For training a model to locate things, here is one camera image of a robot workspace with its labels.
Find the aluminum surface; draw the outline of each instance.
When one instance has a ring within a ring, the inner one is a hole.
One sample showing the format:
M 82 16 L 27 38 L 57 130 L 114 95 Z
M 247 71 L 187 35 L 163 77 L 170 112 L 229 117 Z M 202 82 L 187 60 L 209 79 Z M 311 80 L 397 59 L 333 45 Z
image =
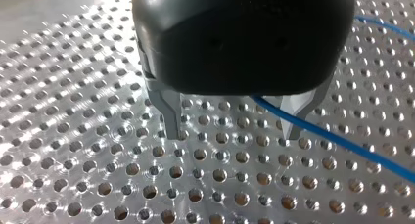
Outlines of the aluminum surface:
M 356 3 L 414 32 L 415 0 Z M 93 7 L 0 51 L 2 223 L 414 222 L 413 184 L 307 132 L 283 140 L 249 98 L 182 96 L 181 140 L 165 140 L 130 7 Z M 356 22 L 307 120 L 414 167 L 414 48 Z

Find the black plastic cover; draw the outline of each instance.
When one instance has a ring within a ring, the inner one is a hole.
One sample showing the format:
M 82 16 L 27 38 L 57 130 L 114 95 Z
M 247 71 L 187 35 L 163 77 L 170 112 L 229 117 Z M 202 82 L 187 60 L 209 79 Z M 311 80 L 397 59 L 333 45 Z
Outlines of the black plastic cover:
M 204 95 L 291 95 L 335 68 L 354 0 L 133 0 L 142 65 Z

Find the perforated metal plate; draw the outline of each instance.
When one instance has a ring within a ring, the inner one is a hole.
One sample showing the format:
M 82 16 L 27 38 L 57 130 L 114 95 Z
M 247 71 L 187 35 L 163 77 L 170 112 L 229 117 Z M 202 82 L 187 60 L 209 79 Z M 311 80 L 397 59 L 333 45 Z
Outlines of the perforated metal plate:
M 356 13 L 414 33 L 414 3 L 357 0 Z M 414 222 L 413 184 L 307 132 L 283 140 L 249 98 L 182 96 L 181 140 L 166 140 L 130 7 L 92 8 L 0 51 L 2 223 Z M 414 47 L 356 22 L 307 120 L 413 168 Z

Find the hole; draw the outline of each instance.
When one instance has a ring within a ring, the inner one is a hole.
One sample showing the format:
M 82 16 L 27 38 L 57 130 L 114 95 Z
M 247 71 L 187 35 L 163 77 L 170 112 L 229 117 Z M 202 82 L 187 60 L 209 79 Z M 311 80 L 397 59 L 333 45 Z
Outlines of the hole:
M 14 139 L 14 140 L 12 140 L 12 144 L 13 144 L 13 146 L 16 147 L 16 146 L 21 144 L 21 140 L 20 139 Z
M 70 143 L 69 145 L 69 149 L 71 152 L 76 153 L 77 151 L 79 151 L 82 148 L 82 143 L 79 141 L 75 141 Z
M 348 187 L 355 193 L 361 193 L 363 192 L 364 184 L 360 180 L 353 178 L 348 181 Z
M 268 136 L 260 135 L 256 137 L 256 142 L 259 146 L 267 147 L 269 145 L 269 138 Z
M 108 173 L 113 173 L 113 172 L 116 171 L 118 166 L 116 165 L 116 163 L 109 163 L 109 164 L 107 164 L 107 166 L 105 168 L 106 168 Z
M 352 160 L 347 160 L 346 167 L 352 171 L 355 171 L 357 169 L 357 162 L 352 161 Z
M 144 138 L 149 135 L 149 131 L 146 128 L 139 128 L 136 131 L 136 135 L 138 138 Z
M 305 206 L 310 210 L 317 211 L 320 209 L 320 202 L 308 199 L 305 201 Z
M 143 189 L 143 196 L 146 199 L 152 199 L 156 196 L 156 194 L 157 194 L 157 188 L 153 185 L 146 186 Z
M 199 189 L 193 188 L 189 191 L 189 200 L 191 202 L 199 202 L 203 196 L 204 193 Z
M 213 179 L 216 182 L 224 182 L 226 180 L 227 174 L 222 169 L 216 169 L 213 171 Z
M 211 197 L 213 198 L 214 201 L 216 202 L 223 202 L 223 199 L 225 198 L 225 195 L 223 195 L 223 193 L 220 192 L 214 192 Z
M 11 164 L 13 161 L 13 157 L 10 155 L 4 155 L 0 158 L 0 164 L 2 166 L 7 166 L 9 164 Z
M 335 190 L 335 191 L 338 191 L 342 187 L 341 184 L 340 184 L 340 182 L 337 181 L 337 180 L 335 180 L 335 179 L 333 179 L 333 178 L 327 179 L 327 182 L 326 183 L 327 183 L 327 186 L 329 188 L 331 188 L 332 190 Z
M 297 199 L 291 196 L 285 196 L 281 199 L 281 205 L 287 210 L 293 210 L 297 206 Z
M 64 168 L 67 169 L 67 170 L 72 169 L 73 168 L 73 161 L 71 159 L 65 161 L 64 162 Z
M 193 169 L 192 173 L 196 179 L 201 179 L 204 176 L 204 171 L 199 168 Z
M 161 213 L 163 223 L 173 223 L 176 220 L 176 214 L 171 210 L 165 210 Z
M 269 162 L 269 155 L 259 155 L 258 160 L 260 163 L 268 163 Z
M 125 185 L 125 186 L 123 186 L 123 187 L 121 188 L 121 192 L 122 192 L 125 196 L 131 195 L 131 193 L 132 193 L 132 187 L 131 187 L 130 185 Z
M 211 215 L 208 221 L 210 224 L 225 224 L 225 218 L 220 214 Z
M 40 140 L 40 139 L 33 139 L 33 140 L 30 141 L 29 146 L 32 149 L 38 149 L 38 148 L 40 148 L 40 146 L 42 146 L 42 140 Z
M 92 214 L 94 216 L 101 216 L 103 214 L 103 208 L 100 205 L 95 205 L 92 207 Z
M 14 178 L 12 178 L 12 180 L 10 181 L 10 186 L 13 188 L 18 188 L 21 184 L 23 184 L 24 182 L 24 178 L 21 176 L 16 176 Z
M 143 208 L 138 212 L 138 218 L 143 221 L 149 220 L 151 216 L 152 211 L 148 208 Z
M 131 86 L 130 86 L 130 89 L 132 90 L 132 91 L 136 91 L 136 90 L 139 90 L 140 89 L 140 85 L 138 84 L 138 83 L 134 83 L 134 84 L 132 84 Z
M 68 123 L 62 123 L 58 125 L 58 132 L 59 133 L 65 133 L 69 130 L 69 124 Z
M 368 207 L 366 204 L 364 204 L 363 202 L 356 202 L 353 205 L 354 210 L 360 214 L 360 215 L 364 215 L 367 213 Z
M 302 178 L 302 184 L 305 186 L 305 188 L 307 189 L 315 189 L 317 187 L 318 181 L 317 179 L 310 177 L 310 176 L 304 176 Z
M 236 160 L 239 163 L 247 163 L 248 160 L 250 159 L 250 155 L 246 152 L 238 152 L 236 153 Z
M 336 200 L 329 201 L 329 206 L 330 206 L 330 209 L 334 213 L 337 213 L 337 214 L 344 212 L 345 207 L 346 207 L 343 202 L 339 202 L 339 201 L 336 201 Z
M 415 208 L 409 205 L 405 205 L 401 209 L 402 213 L 409 219 L 415 218 Z
M 39 189 L 41 187 L 43 187 L 43 180 L 41 178 L 38 178 L 36 180 L 33 181 L 33 187 Z
M 82 210 L 82 206 L 80 205 L 79 202 L 73 202 L 68 206 L 69 216 L 77 216 L 79 215 L 81 210 Z
M 164 156 L 164 148 L 162 146 L 157 146 L 153 148 L 153 156 L 154 157 L 162 157 Z
M 231 104 L 227 101 L 219 103 L 219 109 L 222 111 L 229 111 L 231 108 Z
M 314 165 L 314 160 L 312 158 L 303 157 L 301 163 L 305 167 L 312 167 Z
M 322 163 L 327 170 L 334 170 L 337 167 L 337 162 L 333 157 L 324 157 Z
M 392 217 L 394 213 L 393 207 L 387 203 L 383 203 L 379 207 L 379 215 L 383 217 Z
M 134 148 L 132 148 L 132 153 L 135 155 L 140 155 L 143 152 L 143 150 L 141 149 L 140 146 L 135 146 Z
M 395 183 L 393 186 L 395 192 L 400 196 L 407 197 L 411 194 L 411 188 L 408 185 L 398 182 Z
M 175 199 L 177 197 L 178 191 L 174 188 L 170 188 L 167 190 L 167 196 L 170 199 Z
M 229 136 L 226 133 L 218 133 L 216 134 L 216 141 L 219 144 L 225 144 L 228 142 Z
M 186 221 L 191 224 L 197 223 L 199 221 L 199 215 L 194 212 L 189 212 L 186 215 Z
M 204 149 L 196 149 L 193 152 L 193 157 L 196 160 L 204 160 L 207 157 L 207 152 Z
M 30 121 L 28 121 L 28 120 L 25 120 L 25 121 L 23 121 L 23 122 L 21 122 L 21 123 L 19 124 L 19 129 L 20 129 L 20 130 L 26 130 L 26 129 L 28 129 L 30 126 L 31 126 L 31 122 L 30 122 Z
M 183 169 L 179 166 L 173 166 L 170 168 L 169 173 L 171 178 L 176 179 L 181 177 L 181 175 L 183 174 Z
M 3 207 L 3 208 L 9 208 L 11 205 L 12 205 L 12 199 L 10 199 L 10 198 L 5 198 L 5 199 L 3 199 L 2 201 L 1 201 L 1 206 Z
M 149 168 L 150 175 L 153 175 L 153 176 L 159 175 L 160 171 L 161 171 L 161 169 L 156 165 L 151 166 Z
M 52 158 L 47 157 L 40 162 L 40 166 L 43 169 L 49 169 L 54 163 L 55 161 Z
M 122 144 L 114 144 L 111 146 L 111 154 L 117 155 L 120 154 L 124 150 L 124 146 Z
M 274 224 L 274 222 L 269 220 L 268 218 L 260 218 L 258 220 L 258 224 Z M 296 224 L 296 223 L 284 222 L 284 224 Z
M 134 114 L 133 114 L 132 112 L 130 112 L 130 111 L 128 111 L 128 112 L 123 112 L 123 113 L 121 114 L 121 118 L 122 118 L 123 120 L 130 119 L 130 118 L 132 118 L 133 116 L 134 116 Z
M 236 123 L 242 129 L 247 128 L 250 125 L 250 121 L 245 117 L 238 118 Z
M 250 196 L 245 193 L 237 193 L 235 194 L 235 203 L 239 206 L 246 206 L 250 201 Z
M 185 154 L 185 152 L 184 152 L 183 149 L 176 149 L 176 150 L 174 150 L 174 155 L 176 157 L 183 157 L 184 154 Z
M 55 192 L 60 192 L 67 184 L 67 180 L 59 179 L 55 182 L 53 189 L 55 190 Z
M 53 213 L 58 208 L 58 205 L 55 202 L 48 202 L 45 206 L 45 211 L 47 213 Z
M 92 172 L 97 168 L 97 163 L 95 161 L 86 161 L 83 164 L 83 171 L 86 173 Z
M 208 115 L 201 115 L 198 118 L 199 124 L 206 126 L 210 123 L 210 117 Z
M 278 162 L 283 166 L 291 166 L 293 164 L 293 158 L 287 155 L 279 155 L 278 156 Z
M 36 205 L 34 199 L 27 199 L 22 203 L 23 212 L 30 212 L 30 210 Z
M 272 199 L 267 196 L 259 196 L 258 201 L 263 206 L 269 206 L 272 202 Z
M 285 186 L 291 187 L 294 184 L 294 179 L 290 176 L 283 175 L 281 177 L 281 183 L 284 184 Z
M 101 183 L 98 186 L 98 194 L 101 196 L 106 196 L 107 194 L 109 194 L 111 192 L 111 189 L 113 187 L 111 186 L 110 183 Z
M 271 183 L 271 175 L 266 174 L 266 173 L 258 173 L 256 175 L 256 180 L 258 181 L 258 183 L 262 186 L 267 186 Z
M 219 151 L 215 154 L 217 160 L 227 162 L 229 160 L 229 153 L 227 151 Z
M 198 140 L 201 142 L 204 142 L 208 138 L 207 133 L 199 133 L 198 134 Z
M 137 163 L 130 163 L 125 168 L 125 171 L 127 175 L 134 176 L 134 175 L 137 175 L 137 173 L 140 171 L 140 167 L 138 166 Z
M 378 194 L 384 194 L 387 192 L 387 186 L 379 182 L 372 183 L 372 189 L 375 190 Z
M 88 189 L 88 186 L 86 185 L 86 182 L 80 182 L 80 183 L 76 184 L 76 189 L 80 193 L 84 193 Z

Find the blue cable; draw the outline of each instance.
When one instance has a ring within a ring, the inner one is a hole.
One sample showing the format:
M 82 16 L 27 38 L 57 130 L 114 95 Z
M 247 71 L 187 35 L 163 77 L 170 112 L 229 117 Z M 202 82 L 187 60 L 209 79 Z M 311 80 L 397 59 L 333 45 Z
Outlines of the blue cable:
M 389 23 L 384 23 L 382 21 L 379 21 L 379 20 L 376 20 L 376 19 L 373 19 L 373 18 L 369 18 L 369 17 L 365 17 L 365 16 L 355 16 L 355 18 L 357 20 L 360 20 L 361 22 L 369 22 L 369 23 L 373 23 L 373 24 L 382 26 L 382 27 L 387 28 L 391 31 L 394 31 L 397 34 L 402 35 L 402 36 L 404 36 L 404 37 L 406 37 L 406 38 L 408 38 L 412 41 L 415 41 L 415 35 L 411 34 L 409 31 L 403 30 L 402 28 L 400 28 L 398 26 L 395 26 L 395 25 L 392 25 L 392 24 L 389 24 Z
M 415 183 L 415 173 L 410 171 L 407 168 L 404 168 L 400 166 L 399 164 L 388 160 L 385 157 L 382 157 L 378 154 L 374 154 L 369 152 L 368 150 L 352 143 L 351 141 L 340 137 L 334 133 L 331 133 L 329 131 L 326 131 L 325 129 L 322 129 L 318 127 L 317 125 L 314 125 L 312 123 L 309 123 L 305 120 L 302 120 L 296 116 L 290 115 L 279 108 L 273 106 L 268 101 L 264 100 L 262 97 L 259 96 L 251 96 L 251 98 L 256 101 L 260 106 L 263 108 L 269 110 L 273 114 L 277 115 L 278 117 L 285 119 L 292 123 L 293 125 L 296 125 L 300 128 L 306 129 L 314 134 L 320 135 L 327 140 L 336 143 L 362 157 L 365 157 L 366 159 L 369 159 L 375 163 L 379 163 L 381 166 L 385 167 L 386 169 L 390 170 L 391 172 L 407 179 L 408 181 L 411 181 L 412 183 Z

